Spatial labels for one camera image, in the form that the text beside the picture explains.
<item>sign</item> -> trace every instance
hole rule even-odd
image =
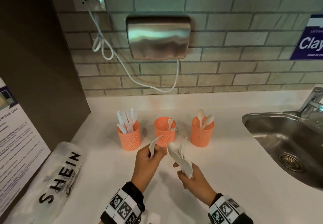
[[[323,59],[323,14],[312,15],[290,60]]]
[[[0,216],[50,154],[0,78]]]

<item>sink drain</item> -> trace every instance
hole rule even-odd
[[[302,171],[302,165],[298,162],[297,159],[294,157],[291,157],[290,155],[282,155],[280,157],[280,161],[284,166],[286,166],[288,169],[291,169],[293,171]]]

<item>wall socket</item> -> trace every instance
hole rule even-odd
[[[91,11],[106,11],[104,0],[73,0],[77,12],[87,12],[87,4]]]

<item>brick wall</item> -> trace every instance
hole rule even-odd
[[[192,19],[188,54],[171,92],[204,93],[308,89],[323,83],[323,61],[289,61],[311,14],[323,0],[105,0],[100,25],[134,79],[169,88],[176,61],[131,58],[125,18],[128,14],[187,14]],[[53,0],[75,67],[87,96],[157,94],[131,82],[116,59],[91,51],[96,28],[72,0]]]

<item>white cable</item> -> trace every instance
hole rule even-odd
[[[100,26],[99,26],[99,17],[98,17],[98,15],[97,15],[97,14],[94,14],[94,16],[93,16],[93,14],[92,14],[92,12],[91,12],[91,10],[90,10],[90,8],[89,8],[88,4],[87,4],[87,9],[88,9],[88,12],[89,12],[89,14],[90,14],[90,16],[91,16],[91,18],[92,18],[92,20],[93,20],[93,22],[94,22],[95,26],[96,26],[96,27],[97,27],[97,29],[98,29],[98,35],[97,35],[97,37],[95,38],[94,43],[93,43],[93,47],[92,47],[92,50],[93,50],[94,52],[99,51],[99,49],[101,48],[101,50],[102,50],[102,56],[103,56],[103,58],[104,58],[104,59],[106,59],[106,60],[111,60],[111,59],[113,59],[113,57],[114,57],[114,55],[115,55],[115,56],[117,57],[117,59],[119,60],[119,62],[121,63],[121,65],[123,66],[124,70],[126,71],[127,75],[129,76],[129,78],[130,78],[134,83],[136,83],[136,84],[139,84],[139,85],[144,86],[144,87],[149,87],[149,88],[152,88],[152,89],[155,89],[155,90],[157,90],[157,91],[164,92],[164,93],[170,92],[170,91],[172,91],[172,90],[174,89],[174,87],[175,87],[175,85],[176,85],[176,82],[177,82],[179,69],[180,69],[179,59],[177,60],[177,72],[176,72],[175,82],[174,82],[173,87],[172,87],[170,90],[168,90],[168,91],[163,91],[163,90],[160,90],[160,89],[158,89],[158,88],[156,88],[156,87],[152,87],[152,86],[145,85],[145,84],[142,84],[142,83],[139,83],[139,82],[135,81],[135,80],[131,77],[131,75],[129,74],[129,72],[128,72],[127,68],[125,67],[125,65],[123,64],[123,62],[122,62],[122,61],[121,61],[121,59],[119,58],[119,56],[114,52],[114,50],[113,50],[112,46],[110,45],[110,43],[109,43],[109,42],[108,42],[108,41],[103,37],[102,31],[101,31]],[[110,56],[110,57],[106,57],[106,56],[104,55],[104,43],[106,43],[106,44],[108,45],[108,47],[110,48],[110,50],[111,50],[111,56]]]

